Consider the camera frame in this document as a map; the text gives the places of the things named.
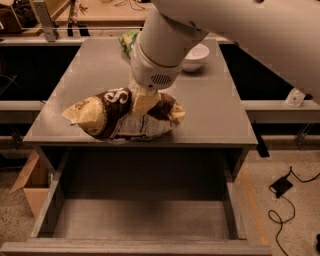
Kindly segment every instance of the printed logo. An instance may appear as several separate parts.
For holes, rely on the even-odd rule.
[[[104,98],[111,103],[115,103],[115,102],[119,101],[120,104],[124,104],[129,99],[129,93],[128,93],[128,91],[124,90],[123,88],[113,89],[113,90],[108,91],[104,95]]]

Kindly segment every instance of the table top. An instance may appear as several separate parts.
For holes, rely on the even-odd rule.
[[[110,2],[102,2],[101,0],[87,0],[84,2],[88,9],[84,13],[79,12],[78,21],[89,26],[95,24],[110,25],[110,23],[143,25],[149,10],[152,8],[151,3],[136,3],[134,1],[111,0]],[[56,19],[56,24],[59,26],[67,25],[69,13],[70,7]]]
[[[210,49],[208,63],[197,72],[182,72],[173,86],[164,90],[185,109],[183,123],[154,140],[123,145],[232,147],[257,144],[216,40],[206,38],[202,43]],[[92,138],[76,125],[70,126],[70,121],[61,113],[89,96],[112,88],[127,87],[129,80],[130,59],[117,38],[86,40],[24,142],[38,145],[113,145]]]

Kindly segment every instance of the crumpled wrapper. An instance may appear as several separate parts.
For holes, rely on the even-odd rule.
[[[132,111],[135,91],[112,89],[75,103],[62,115],[99,140],[152,139],[177,127],[185,116],[183,108],[173,97],[166,93],[158,93],[158,97],[159,101],[153,103],[145,114],[139,111],[137,114]]]

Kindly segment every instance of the white bowl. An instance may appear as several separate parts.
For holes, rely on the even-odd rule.
[[[191,49],[183,61],[182,70],[186,72],[195,72],[207,63],[207,57],[210,51],[207,46],[197,44]]]

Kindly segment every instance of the green object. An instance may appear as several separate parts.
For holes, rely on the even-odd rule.
[[[136,38],[139,34],[139,30],[130,30],[124,33],[122,36],[119,36],[119,42],[125,51],[130,56],[130,52],[132,51],[133,45],[136,42]]]

